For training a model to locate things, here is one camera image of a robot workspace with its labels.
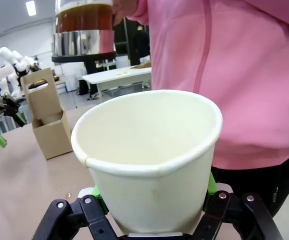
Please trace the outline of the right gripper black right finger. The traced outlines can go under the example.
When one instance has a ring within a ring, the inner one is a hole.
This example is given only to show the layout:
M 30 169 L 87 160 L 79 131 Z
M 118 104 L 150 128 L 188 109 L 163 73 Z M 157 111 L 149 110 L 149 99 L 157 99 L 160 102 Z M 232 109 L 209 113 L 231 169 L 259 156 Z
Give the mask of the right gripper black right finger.
M 216 239 L 223 223 L 231 224 L 242 240 L 281 240 L 272 216 L 255 193 L 239 198 L 219 190 L 213 175 L 209 176 L 203 204 L 204 215 L 196 227 L 198 240 Z

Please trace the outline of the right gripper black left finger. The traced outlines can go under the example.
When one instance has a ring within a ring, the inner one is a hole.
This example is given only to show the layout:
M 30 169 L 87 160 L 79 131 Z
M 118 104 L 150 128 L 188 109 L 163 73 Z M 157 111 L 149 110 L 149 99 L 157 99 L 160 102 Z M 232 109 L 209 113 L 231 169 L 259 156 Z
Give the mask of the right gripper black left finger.
M 46 210 L 34 235 L 34 240 L 72 240 L 81 228 L 88 228 L 95 240 L 117 240 L 106 215 L 109 210 L 99 189 L 82 189 L 77 199 L 69 203 L 55 199 Z

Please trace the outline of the person's right hand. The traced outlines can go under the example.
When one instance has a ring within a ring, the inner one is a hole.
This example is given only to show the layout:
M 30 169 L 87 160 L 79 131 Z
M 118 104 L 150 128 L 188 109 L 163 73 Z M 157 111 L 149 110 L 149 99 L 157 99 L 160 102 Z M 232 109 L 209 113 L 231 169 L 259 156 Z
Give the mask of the person's right hand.
M 138 8 L 138 0 L 113 0 L 113 26 L 118 25 L 124 18 L 132 16 Z

